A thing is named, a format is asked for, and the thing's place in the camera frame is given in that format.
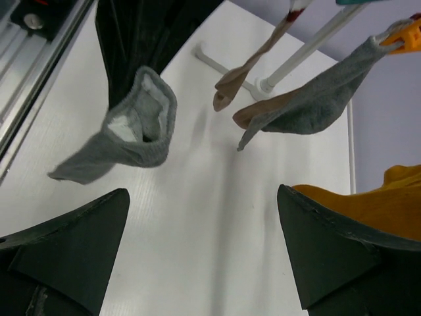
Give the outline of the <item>yellow orange clothes peg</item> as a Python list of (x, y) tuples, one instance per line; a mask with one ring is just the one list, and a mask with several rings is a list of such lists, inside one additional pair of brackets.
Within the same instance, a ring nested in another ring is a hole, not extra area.
[(394, 31), (381, 42), (381, 46), (396, 46), (394, 51), (389, 52), (390, 55), (420, 52), (420, 13), (412, 15), (410, 19), (408, 25)]

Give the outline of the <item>maroon white striped sock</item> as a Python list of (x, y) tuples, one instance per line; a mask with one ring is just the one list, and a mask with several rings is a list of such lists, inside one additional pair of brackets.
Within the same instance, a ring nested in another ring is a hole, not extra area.
[(288, 31), (301, 13), (311, 4), (311, 0), (290, 1), (287, 15), (278, 23), (270, 37), (256, 50), (242, 66), (229, 70), (215, 84), (216, 93), (213, 98), (213, 108), (216, 112), (225, 109), (235, 98), (250, 70), (259, 59), (269, 52), (279, 39)]

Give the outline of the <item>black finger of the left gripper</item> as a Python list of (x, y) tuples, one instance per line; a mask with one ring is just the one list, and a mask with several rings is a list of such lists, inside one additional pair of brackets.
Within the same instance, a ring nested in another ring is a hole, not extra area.
[(130, 91), (137, 69), (160, 74), (222, 0), (99, 0), (95, 27), (109, 108)]

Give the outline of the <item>mustard brown striped sock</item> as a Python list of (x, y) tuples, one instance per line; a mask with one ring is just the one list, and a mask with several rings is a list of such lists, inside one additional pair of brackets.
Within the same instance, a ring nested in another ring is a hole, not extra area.
[(308, 184), (293, 189), (362, 224), (420, 241), (420, 165), (395, 165), (384, 172), (381, 187), (360, 194), (340, 195)]

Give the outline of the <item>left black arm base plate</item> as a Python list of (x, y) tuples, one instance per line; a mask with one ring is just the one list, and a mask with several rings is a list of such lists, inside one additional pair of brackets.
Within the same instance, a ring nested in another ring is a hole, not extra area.
[(68, 33), (72, 23), (85, 7), (86, 1), (20, 1), (10, 21), (47, 41)]

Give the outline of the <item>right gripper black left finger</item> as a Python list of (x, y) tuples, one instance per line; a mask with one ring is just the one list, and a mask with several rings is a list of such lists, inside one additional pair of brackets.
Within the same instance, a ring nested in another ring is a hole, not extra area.
[(130, 195), (113, 190), (1, 238), (2, 315), (98, 315)]

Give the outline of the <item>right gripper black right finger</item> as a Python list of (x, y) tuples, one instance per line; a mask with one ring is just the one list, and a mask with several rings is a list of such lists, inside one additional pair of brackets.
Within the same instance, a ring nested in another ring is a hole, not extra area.
[(278, 211), (309, 315), (419, 315), (420, 242), (341, 215), (290, 186)]

